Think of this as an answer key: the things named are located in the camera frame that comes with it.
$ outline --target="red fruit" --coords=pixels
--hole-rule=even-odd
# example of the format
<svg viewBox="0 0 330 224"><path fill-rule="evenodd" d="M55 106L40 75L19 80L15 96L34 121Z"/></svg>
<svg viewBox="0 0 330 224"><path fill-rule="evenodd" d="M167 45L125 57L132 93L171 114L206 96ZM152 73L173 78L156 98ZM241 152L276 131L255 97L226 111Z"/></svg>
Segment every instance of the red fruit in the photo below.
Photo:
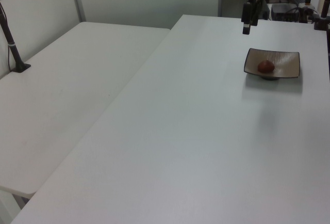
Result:
<svg viewBox="0 0 330 224"><path fill-rule="evenodd" d="M258 65L258 71L260 73L271 73L275 69L274 64L269 60L263 60Z"/></svg>

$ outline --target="black stand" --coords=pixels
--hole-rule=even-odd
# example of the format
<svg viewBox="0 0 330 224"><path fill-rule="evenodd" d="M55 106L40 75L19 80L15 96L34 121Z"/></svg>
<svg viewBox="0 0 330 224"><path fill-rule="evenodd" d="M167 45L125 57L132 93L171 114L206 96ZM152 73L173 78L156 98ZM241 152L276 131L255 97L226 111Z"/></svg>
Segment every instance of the black stand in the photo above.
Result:
<svg viewBox="0 0 330 224"><path fill-rule="evenodd" d="M5 37L6 37L7 42L8 42L8 46L10 47L11 53L14 57L14 60L16 62L16 67L12 71L17 72L17 73L22 73L26 69L31 67L31 65L25 64L25 63L22 62L20 54L19 54L19 52L17 50L17 47L15 45L15 41L14 41L14 39L11 35L11 32L10 32L10 29L8 27L7 17L6 17L5 11L2 8L1 3L0 3L0 25L1 25L1 28L4 32L4 34L5 34Z"/></svg>
<svg viewBox="0 0 330 224"><path fill-rule="evenodd" d="M330 23L330 17L327 17L329 5L330 0L324 0L321 16L314 15L314 29L328 31L328 24Z"/></svg>

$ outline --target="desk in background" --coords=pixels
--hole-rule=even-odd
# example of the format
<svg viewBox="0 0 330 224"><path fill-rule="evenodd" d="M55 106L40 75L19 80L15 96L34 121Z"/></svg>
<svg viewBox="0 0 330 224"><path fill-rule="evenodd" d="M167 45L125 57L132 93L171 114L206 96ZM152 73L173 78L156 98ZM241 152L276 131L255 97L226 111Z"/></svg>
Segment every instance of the desk in background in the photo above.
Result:
<svg viewBox="0 0 330 224"><path fill-rule="evenodd" d="M169 30L80 23L0 80L0 189L30 198Z"/></svg>
<svg viewBox="0 0 330 224"><path fill-rule="evenodd" d="M301 77L246 75L251 47ZM328 224L328 78L313 25L183 16L13 224Z"/></svg>

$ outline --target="black pole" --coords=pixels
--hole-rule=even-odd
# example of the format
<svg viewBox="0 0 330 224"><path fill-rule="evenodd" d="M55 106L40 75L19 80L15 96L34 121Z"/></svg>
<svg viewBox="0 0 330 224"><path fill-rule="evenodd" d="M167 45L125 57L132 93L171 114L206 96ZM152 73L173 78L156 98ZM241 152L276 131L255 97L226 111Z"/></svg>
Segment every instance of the black pole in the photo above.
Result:
<svg viewBox="0 0 330 224"><path fill-rule="evenodd" d="M11 53L14 57L14 60L16 62L16 67L12 71L17 72L17 73L22 73L26 69L31 67L31 65L25 64L24 62L22 62L19 51L17 50L17 47L15 45L15 41L14 41L14 39L11 35L11 32L10 32L10 29L8 27L8 21L7 21L7 18L6 18L6 14L5 14L5 11L2 8L1 3L0 3L0 25L1 25L1 28L4 32L4 34L5 34L5 37L6 37L7 42L8 42L8 46L10 47Z"/></svg>

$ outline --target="brown plate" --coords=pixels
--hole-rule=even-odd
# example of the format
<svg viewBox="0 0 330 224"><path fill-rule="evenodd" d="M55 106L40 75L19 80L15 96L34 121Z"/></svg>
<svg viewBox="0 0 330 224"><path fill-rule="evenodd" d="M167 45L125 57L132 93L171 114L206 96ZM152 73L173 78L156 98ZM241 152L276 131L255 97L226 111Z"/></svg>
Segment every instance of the brown plate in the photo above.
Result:
<svg viewBox="0 0 330 224"><path fill-rule="evenodd" d="M260 73L258 65L269 60L275 65L271 73ZM300 75L300 56L298 52L279 52L249 49L244 64L244 72L260 76L264 79L298 78Z"/></svg>

